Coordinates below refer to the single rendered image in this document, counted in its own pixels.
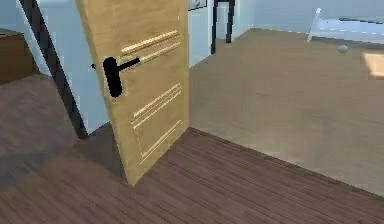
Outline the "light wooden room door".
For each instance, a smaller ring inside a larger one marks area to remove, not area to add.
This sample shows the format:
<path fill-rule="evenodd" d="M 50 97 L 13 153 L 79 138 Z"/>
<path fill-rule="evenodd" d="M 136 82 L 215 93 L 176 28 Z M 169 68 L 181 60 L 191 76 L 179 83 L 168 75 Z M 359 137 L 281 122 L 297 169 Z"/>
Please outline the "light wooden room door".
<path fill-rule="evenodd" d="M 188 0 L 76 0 L 124 174 L 134 186 L 189 126 Z M 120 72 L 110 96 L 102 63 Z"/>

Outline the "black legged table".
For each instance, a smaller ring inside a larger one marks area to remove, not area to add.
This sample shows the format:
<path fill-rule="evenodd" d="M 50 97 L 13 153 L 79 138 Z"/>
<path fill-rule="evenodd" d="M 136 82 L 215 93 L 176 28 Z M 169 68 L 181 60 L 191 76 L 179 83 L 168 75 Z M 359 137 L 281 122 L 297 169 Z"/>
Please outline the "black legged table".
<path fill-rule="evenodd" d="M 216 38 L 217 38 L 217 21 L 218 21 L 218 3 L 227 2 L 228 3 L 228 16 L 227 16 L 227 31 L 225 36 L 225 42 L 230 44 L 232 42 L 232 32 L 234 24 L 234 12 L 235 12 L 235 0 L 213 0 L 212 7 L 212 37 L 211 37 L 211 47 L 210 53 L 214 55 L 216 52 Z"/>

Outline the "brown wooden cabinet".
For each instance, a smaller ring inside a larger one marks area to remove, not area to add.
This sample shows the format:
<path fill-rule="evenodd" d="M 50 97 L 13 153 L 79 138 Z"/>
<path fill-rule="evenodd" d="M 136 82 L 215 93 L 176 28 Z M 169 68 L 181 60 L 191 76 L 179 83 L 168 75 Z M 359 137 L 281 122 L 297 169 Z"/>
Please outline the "brown wooden cabinet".
<path fill-rule="evenodd" d="M 24 34 L 0 28 L 0 85 L 39 73 Z"/>

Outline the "framed wall picture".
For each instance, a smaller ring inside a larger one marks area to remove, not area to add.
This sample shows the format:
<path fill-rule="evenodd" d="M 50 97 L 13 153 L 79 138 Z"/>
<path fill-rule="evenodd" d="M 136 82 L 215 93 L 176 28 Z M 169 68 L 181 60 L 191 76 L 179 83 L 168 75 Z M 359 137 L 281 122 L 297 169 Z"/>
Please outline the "framed wall picture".
<path fill-rule="evenodd" d="M 188 0 L 189 11 L 204 8 L 206 6 L 207 6 L 207 0 Z"/>

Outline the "white bed frame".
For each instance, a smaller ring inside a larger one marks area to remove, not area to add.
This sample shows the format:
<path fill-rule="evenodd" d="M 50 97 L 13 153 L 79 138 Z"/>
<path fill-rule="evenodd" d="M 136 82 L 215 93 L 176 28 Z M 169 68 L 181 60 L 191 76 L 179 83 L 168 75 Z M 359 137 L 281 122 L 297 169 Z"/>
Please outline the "white bed frame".
<path fill-rule="evenodd" d="M 317 8 L 308 32 L 313 37 L 384 44 L 384 17 L 339 16 L 322 17 Z"/>

